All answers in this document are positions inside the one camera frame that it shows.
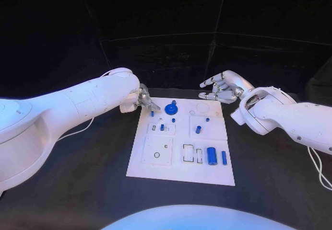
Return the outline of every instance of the small blue part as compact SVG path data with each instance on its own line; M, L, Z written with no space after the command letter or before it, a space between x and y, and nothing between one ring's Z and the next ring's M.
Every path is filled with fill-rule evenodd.
M223 164L227 165L227 152L226 151L221 152L221 156L223 156Z
M203 127L201 127L201 126L198 126L198 128L197 128L197 134L200 134L201 129L203 129Z
M169 114L169 115L175 115L178 113L178 106L177 106L177 101L174 100L172 101L172 104L168 104L166 107L165 107L165 112Z
M217 162L217 150L214 147L210 147L208 148L208 162L210 162L210 165L217 165L218 162Z

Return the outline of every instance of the black tabletop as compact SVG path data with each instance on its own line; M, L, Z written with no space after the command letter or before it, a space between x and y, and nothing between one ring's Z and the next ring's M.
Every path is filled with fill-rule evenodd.
M187 99L200 93L149 91ZM5 192L0 229L100 229L148 208L177 204L229 207L298 229L330 229L332 192L319 184L306 147L279 128L262 136L240 126L230 117L237 106L223 104L236 187L126 177L140 109L122 114L116 108L57 143L38 173ZM319 155L332 178L332 156Z

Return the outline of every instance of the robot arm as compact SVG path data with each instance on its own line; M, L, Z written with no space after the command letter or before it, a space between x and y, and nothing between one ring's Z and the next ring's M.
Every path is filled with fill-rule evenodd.
M119 105L123 113L161 109L126 68L37 98L0 99L0 191L37 173L63 134Z
M256 89L230 70L207 80L201 87L210 84L214 84L213 93L208 95L201 93L201 98L231 103L240 97L239 109L231 114L240 125L247 123L253 131L262 135L280 127L298 143L332 154L331 107L314 103L296 103L275 87Z

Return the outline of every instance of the white board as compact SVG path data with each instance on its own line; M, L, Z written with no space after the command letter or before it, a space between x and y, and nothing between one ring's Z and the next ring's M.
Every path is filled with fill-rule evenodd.
M127 176L236 186L220 102L152 99L162 110L155 111L152 117L148 108L142 108ZM175 115L168 115L165 107L172 100L177 100L179 110ZM217 165L208 164L208 147L217 149ZM221 151L227 152L227 165L223 165Z

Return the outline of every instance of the robotic hand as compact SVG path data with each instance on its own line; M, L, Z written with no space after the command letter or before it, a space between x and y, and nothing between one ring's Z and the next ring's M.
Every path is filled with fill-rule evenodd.
M262 135L280 127L301 144L332 154L332 108L314 103L296 103L275 87L255 88L233 71L211 77L200 86L214 84L213 93L200 98L233 103L240 97L239 109L231 114L236 122L247 123Z
M0 192L37 173L63 134L119 105L123 113L161 110L127 68L37 98L0 99Z

